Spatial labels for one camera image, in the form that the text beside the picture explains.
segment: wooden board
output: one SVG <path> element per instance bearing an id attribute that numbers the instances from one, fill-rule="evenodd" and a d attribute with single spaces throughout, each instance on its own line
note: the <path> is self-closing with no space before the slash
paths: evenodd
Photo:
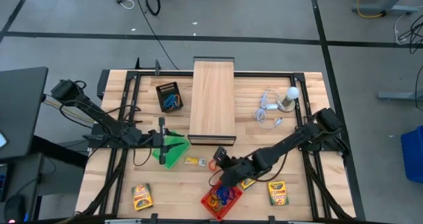
<path id="1" fill-rule="evenodd" d="M 190 135 L 235 135 L 233 87 L 232 61 L 195 61 Z"/>
<path id="2" fill-rule="evenodd" d="M 124 88 L 126 71 L 111 71 L 108 78 L 102 109 L 111 110 L 120 106 L 120 99 Z M 321 73 L 305 73 L 307 90 L 310 98 L 312 112 L 328 107 L 328 97 Z M 166 118 L 166 126 L 188 134 L 190 127 L 190 108 L 192 100 L 192 77 L 150 77 L 143 76 L 139 88 L 137 105 L 142 109 L 135 115 L 136 120 L 144 123 L 137 127 L 143 132 L 158 129 L 158 117 Z M 155 87 L 177 81 L 184 107 L 182 110 L 164 114 L 161 112 Z M 284 118 L 280 126 L 265 130 L 258 126 L 252 113 L 258 108 L 263 91 L 275 88 L 283 94 L 290 86 L 288 79 L 236 77 L 235 83 L 235 122 L 237 141 L 232 147 L 227 148 L 230 156 L 244 156 L 260 147 L 271 146 L 285 138 L 294 131 L 296 126 L 295 113 L 281 113 L 269 111 L 267 125 L 273 124 L 280 116 Z M 276 95 L 269 93 L 269 99 Z M 301 113 L 305 114 L 302 96 L 300 96 Z M 212 158 L 216 147 L 191 146 L 186 155 L 205 157 L 207 162 Z M 212 216 L 200 204 L 202 196 L 209 190 L 208 180 L 213 172 L 206 167 L 185 165 L 179 161 L 171 170 L 159 165 L 159 162 L 150 158 L 142 167 L 135 167 L 132 163 L 133 151 L 130 151 L 126 163 L 126 172 L 122 186 L 122 195 L 118 217 L 150 218 L 152 213 L 158 213 L 159 218 L 171 219 L 210 219 Z M 148 150 L 136 151 L 136 163 L 142 163 L 148 155 Z M 109 149 L 100 149 L 89 160 L 85 169 L 81 191 L 76 210 L 83 211 L 96 196 L 104 183 Z M 323 172 L 327 188 L 338 203 L 350 215 L 354 215 L 354 208 L 350 195 L 348 181 L 344 170 L 342 157 L 335 152 L 321 152 Z M 277 163 L 268 178 L 279 169 L 282 159 Z M 305 181 L 305 171 L 301 153 L 297 150 L 289 152 L 285 167 L 275 180 L 284 180 L 289 196 L 289 205 L 270 206 L 265 183 L 257 183 L 250 187 L 238 201 L 237 205 L 227 214 L 225 219 L 250 219 L 267 220 L 269 215 L 274 215 L 277 220 L 311 220 L 311 210 Z M 150 183 L 154 207 L 136 212 L 132 203 L 131 187 L 143 183 Z M 316 193 L 319 213 L 323 216 L 320 194 Z M 111 210 L 113 195 L 109 195 L 108 212 Z"/>

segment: black floor stripe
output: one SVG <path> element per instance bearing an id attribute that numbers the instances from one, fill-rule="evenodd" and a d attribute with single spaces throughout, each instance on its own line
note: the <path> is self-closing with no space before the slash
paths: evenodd
<path id="1" fill-rule="evenodd" d="M 4 37 L 22 38 L 78 38 L 78 39 L 109 39 L 109 40 L 156 40 L 153 35 L 132 34 L 89 34 L 89 33 L 54 33 L 54 32 L 4 32 Z M 303 40 L 290 38 L 261 38 L 261 37 L 234 37 L 234 36 L 157 36 L 162 41 L 185 42 L 248 42 L 248 43 L 275 43 L 296 45 L 321 45 L 320 40 Z M 351 46 L 366 48 L 408 48 L 408 45 L 398 45 L 389 42 L 344 42 L 327 41 L 328 46 Z"/>
<path id="2" fill-rule="evenodd" d="M 49 32 L 6 32 L 5 36 L 25 38 L 83 38 L 83 39 L 115 39 L 115 40 L 156 40 L 153 35 L 133 34 L 87 34 L 87 33 L 49 33 Z M 157 35 L 164 41 L 191 41 L 191 42 L 257 42 L 299 45 L 320 45 L 318 40 L 302 40 L 289 38 L 261 38 L 261 37 L 234 37 L 234 36 L 165 36 Z"/>
<path id="3" fill-rule="evenodd" d="M 323 52 L 323 59 L 326 65 L 326 71 L 327 71 L 328 79 L 329 79 L 329 87 L 332 92 L 332 99 L 335 106 L 336 115 L 342 120 L 342 122 L 345 125 L 344 112 L 342 110 L 338 87 L 336 86 L 335 73 L 333 70 L 332 61 L 330 59 L 328 42 L 326 40 L 325 31 L 323 29 L 323 23 L 322 23 L 322 18 L 320 16 L 319 4 L 317 3 L 317 0 L 311 0 L 311 3 L 313 6 L 313 12 L 315 15 L 317 31 L 319 32 L 319 37 L 320 37 L 320 42 L 321 42 L 321 47 Z M 347 144 L 350 144 L 346 127 L 341 132 L 341 136 L 342 136 L 342 139 Z M 363 203 L 362 203 L 362 198 L 360 196 L 360 189 L 358 187 L 356 168 L 354 166 L 354 160 L 353 160 L 352 154 L 350 154 L 344 162 L 347 165 L 346 172 L 348 175 L 348 182 L 350 185 L 354 209 L 356 211 L 356 217 L 358 219 L 365 220 Z"/>
<path id="4" fill-rule="evenodd" d="M 389 42 L 341 42 L 341 41 L 327 41 L 328 46 L 355 46 L 367 48 L 408 48 L 409 45 L 398 45 Z"/>
<path id="5" fill-rule="evenodd" d="M 9 19 L 7 20 L 5 26 L 3 27 L 3 29 L 1 30 L 0 33 L 0 42 L 3 40 L 3 38 L 6 36 L 7 31 L 9 30 L 9 28 L 12 26 L 13 21 L 16 19 L 16 17 L 18 16 L 19 11 L 22 9 L 24 3 L 26 0 L 20 0 L 18 2 L 18 5 L 16 5 L 15 9 L 13 10 L 12 14 L 9 16 Z"/>

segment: black box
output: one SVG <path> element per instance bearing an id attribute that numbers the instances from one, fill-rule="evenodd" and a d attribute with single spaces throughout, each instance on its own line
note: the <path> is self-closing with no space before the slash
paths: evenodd
<path id="1" fill-rule="evenodd" d="M 157 96 L 159 97 L 159 104 L 160 104 L 160 109 L 162 112 L 165 112 L 165 113 L 174 112 L 174 111 L 180 110 L 184 106 L 184 103 L 182 102 L 182 98 L 179 93 L 178 84 L 176 82 L 157 86 L 156 91 L 157 91 Z M 179 100 L 178 100 L 179 106 L 166 109 L 165 101 L 172 95 L 179 97 Z"/>

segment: wooden table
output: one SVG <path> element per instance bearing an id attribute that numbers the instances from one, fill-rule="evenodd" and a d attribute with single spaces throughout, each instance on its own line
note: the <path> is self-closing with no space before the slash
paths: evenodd
<path id="1" fill-rule="evenodd" d="M 102 109 L 111 110 L 120 106 L 120 99 L 124 88 L 126 71 L 112 70 L 108 77 Z M 327 92 L 321 73 L 305 73 L 309 100 L 312 113 L 329 107 Z M 155 87 L 176 81 L 184 102 L 182 110 L 164 114 L 158 105 Z M 229 156 L 244 156 L 260 147 L 271 146 L 294 131 L 296 124 L 295 112 L 281 113 L 269 111 L 268 125 L 275 119 L 283 117 L 281 125 L 266 130 L 260 128 L 252 113 L 258 108 L 260 97 L 267 88 L 275 88 L 284 93 L 290 86 L 289 79 L 264 78 L 264 77 L 236 77 L 235 78 L 235 122 L 237 140 L 233 147 L 228 147 Z M 137 106 L 142 109 L 135 114 L 135 120 L 143 120 L 137 127 L 144 132 L 158 128 L 158 117 L 166 118 L 166 126 L 178 133 L 188 134 L 190 125 L 190 103 L 192 93 L 192 77 L 142 76 Z M 269 99 L 275 95 L 269 93 Z M 207 162 L 212 158 L 217 147 L 191 146 L 185 156 L 205 157 Z M 142 167 L 135 167 L 132 163 L 133 151 L 130 151 L 126 162 L 124 182 L 118 217 L 150 218 L 152 213 L 158 213 L 159 219 L 211 219 L 212 215 L 200 204 L 203 195 L 210 189 L 208 180 L 213 172 L 207 167 L 185 165 L 182 158 L 171 170 L 161 166 L 151 157 Z M 136 163 L 142 163 L 148 155 L 147 149 L 136 151 Z M 100 149 L 89 160 L 85 169 L 81 191 L 76 210 L 83 211 L 104 184 L 106 176 L 109 149 Z M 327 188 L 344 210 L 355 216 L 354 207 L 346 171 L 342 157 L 336 152 L 321 152 L 323 172 Z M 274 165 L 270 174 L 273 175 L 280 167 L 283 159 Z M 289 152 L 285 167 L 275 180 L 286 182 L 289 205 L 271 206 L 269 202 L 266 183 L 256 183 L 243 193 L 239 202 L 226 215 L 225 219 L 235 220 L 267 220 L 269 215 L 274 215 L 276 220 L 312 220 L 305 170 L 301 153 L 294 149 Z M 150 183 L 154 207 L 135 211 L 132 202 L 131 188 L 143 183 Z M 316 199 L 319 215 L 323 217 L 321 196 L 316 189 Z M 113 195 L 109 195 L 107 213 L 111 211 Z"/>

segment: small black box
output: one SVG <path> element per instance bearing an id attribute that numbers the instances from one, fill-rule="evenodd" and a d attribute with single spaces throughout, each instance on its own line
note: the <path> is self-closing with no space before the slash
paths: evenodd
<path id="1" fill-rule="evenodd" d="M 180 110 L 184 106 L 184 103 L 182 102 L 182 97 L 180 96 L 180 93 L 179 93 L 178 84 L 176 82 L 157 86 L 156 91 L 157 91 L 157 96 L 159 97 L 159 104 L 160 104 L 160 109 L 162 112 L 164 113 L 174 112 L 174 111 Z M 168 108 L 166 108 L 165 102 L 171 96 L 175 97 L 174 99 L 175 104 L 172 106 L 168 106 Z"/>

